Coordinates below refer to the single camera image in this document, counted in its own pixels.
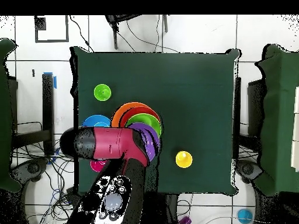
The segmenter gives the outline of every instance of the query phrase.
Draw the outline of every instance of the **green plate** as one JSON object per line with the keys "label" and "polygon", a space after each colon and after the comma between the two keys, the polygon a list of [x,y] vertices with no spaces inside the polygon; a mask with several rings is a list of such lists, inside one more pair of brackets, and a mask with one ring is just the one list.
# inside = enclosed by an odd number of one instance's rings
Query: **green plate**
{"label": "green plate", "polygon": [[161,125],[160,125],[159,121],[153,115],[150,115],[150,114],[147,114],[147,113],[136,114],[136,115],[132,116],[127,121],[126,127],[128,125],[132,124],[132,123],[147,124],[156,131],[156,133],[158,134],[159,137],[161,135],[161,131],[162,131]]}

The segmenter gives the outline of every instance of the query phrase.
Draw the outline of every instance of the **grout line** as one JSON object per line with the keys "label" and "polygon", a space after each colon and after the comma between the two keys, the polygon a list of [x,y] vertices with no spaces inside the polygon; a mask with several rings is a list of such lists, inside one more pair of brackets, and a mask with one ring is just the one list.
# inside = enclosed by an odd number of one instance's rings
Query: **grout line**
{"label": "grout line", "polygon": [[[189,207],[189,205],[178,204],[178,206]],[[191,207],[232,207],[232,205],[191,205]],[[233,207],[255,207],[254,205],[233,205]]]}
{"label": "grout line", "polygon": [[[16,43],[16,16],[15,16],[15,43]],[[16,78],[16,48],[15,48],[15,78]],[[19,155],[18,154],[19,154],[18,149],[16,149],[16,165],[17,166],[19,165]]]}
{"label": "grout line", "polygon": [[10,61],[16,61],[16,62],[69,62],[69,60],[7,60],[8,62]]}
{"label": "grout line", "polygon": [[231,224],[232,224],[233,211],[234,211],[234,196],[231,197]]}
{"label": "grout line", "polygon": [[[27,206],[47,206],[47,207],[49,207],[49,206],[53,206],[53,204],[25,204],[25,205],[27,205]],[[69,204],[61,204],[61,206],[70,206]]]}
{"label": "grout line", "polygon": [[256,63],[256,61],[238,61],[238,62],[247,62],[247,63]]}
{"label": "grout line", "polygon": [[236,49],[237,49],[237,41],[238,41],[238,15],[236,15]]}
{"label": "grout line", "polygon": [[89,15],[87,16],[87,20],[88,20],[88,44],[89,46],[91,45],[90,42],[89,42]]}

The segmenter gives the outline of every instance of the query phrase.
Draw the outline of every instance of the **white cable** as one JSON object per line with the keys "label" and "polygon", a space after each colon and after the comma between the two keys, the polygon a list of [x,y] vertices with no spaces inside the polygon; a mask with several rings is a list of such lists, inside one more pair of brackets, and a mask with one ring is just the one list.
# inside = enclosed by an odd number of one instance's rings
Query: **white cable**
{"label": "white cable", "polygon": [[57,217],[61,216],[64,213],[64,211],[69,211],[70,209],[72,209],[72,206],[68,207],[67,209],[62,210],[62,212],[59,215],[56,215],[54,217],[54,219],[51,222],[48,222],[47,224],[54,222],[55,220],[57,220]]}
{"label": "white cable", "polygon": [[238,218],[238,217],[231,217],[231,216],[220,216],[220,217],[217,217],[217,218],[214,218],[214,219],[208,221],[206,224],[212,222],[213,220],[217,220],[217,219],[220,219],[220,218],[234,218],[234,219],[250,220],[252,222],[260,222],[260,223],[268,223],[268,224],[271,223],[271,222],[261,222],[259,220],[252,220],[252,219],[247,219],[247,218]]}

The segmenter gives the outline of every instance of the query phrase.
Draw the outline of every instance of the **red plate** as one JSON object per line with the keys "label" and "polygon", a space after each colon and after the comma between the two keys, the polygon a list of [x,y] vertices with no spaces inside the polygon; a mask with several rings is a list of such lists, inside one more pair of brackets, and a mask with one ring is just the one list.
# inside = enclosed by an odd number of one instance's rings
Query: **red plate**
{"label": "red plate", "polygon": [[134,108],[131,108],[129,110],[127,110],[121,117],[120,119],[120,127],[125,127],[126,125],[126,122],[134,115],[136,114],[140,114],[140,113],[147,113],[147,114],[150,114],[152,116],[154,116],[157,120],[159,120],[159,122],[161,123],[160,121],[160,118],[159,116],[157,115],[157,113],[153,110],[153,109],[150,109],[148,107],[134,107]]}

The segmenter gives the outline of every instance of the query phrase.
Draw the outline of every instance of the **floor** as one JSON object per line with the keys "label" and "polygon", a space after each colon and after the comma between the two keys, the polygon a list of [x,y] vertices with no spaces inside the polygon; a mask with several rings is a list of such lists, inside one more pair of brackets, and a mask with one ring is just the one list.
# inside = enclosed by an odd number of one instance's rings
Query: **floor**
{"label": "floor", "polygon": [[[97,52],[115,51],[113,33],[104,16],[72,16],[80,28],[83,37]],[[142,40],[161,45],[162,16],[142,15],[129,20],[128,25],[134,34]],[[224,53],[228,49],[238,48],[242,52],[239,59],[238,75],[242,78],[241,87],[241,132],[246,134],[248,123],[247,84],[262,77],[254,62],[262,58],[263,47],[269,43],[280,44],[289,51],[299,50],[299,20],[291,15],[170,15],[168,16],[168,32],[164,33],[163,46],[165,53],[200,52]],[[65,39],[65,16],[46,16],[46,30],[39,31],[39,40]],[[155,46],[138,40],[129,30],[127,23],[119,24],[120,34],[135,51],[154,52]],[[18,88],[18,123],[42,121],[41,75],[52,72],[57,77],[57,88],[54,89],[55,139],[73,123],[73,103],[69,93],[72,84],[72,73],[69,65],[70,46],[89,47],[80,36],[78,26],[68,17],[69,42],[36,43],[34,38],[33,16],[0,16],[0,37],[16,41],[15,52],[8,55],[6,67],[19,82]],[[118,52],[132,51],[132,48],[120,36],[117,37]],[[38,124],[19,125],[19,132],[38,130]],[[30,146],[30,151],[38,151]],[[24,161],[16,150],[16,165]],[[73,171],[73,164],[68,163],[65,170]],[[53,188],[58,188],[57,174],[52,166],[47,173],[51,177]],[[65,188],[74,183],[73,173],[64,173]],[[222,194],[181,194],[179,199],[190,203],[191,209],[179,219],[189,215],[191,224],[241,224],[237,217],[240,209],[247,208],[253,215],[255,212],[255,195],[252,186],[244,184],[235,175],[237,195],[229,197]],[[38,224],[41,215],[55,200],[50,181],[46,174],[36,183],[29,183],[26,192],[26,213],[30,224]],[[186,201],[179,201],[178,214],[188,210]],[[45,224],[62,224],[63,221],[52,220],[49,216]]]}

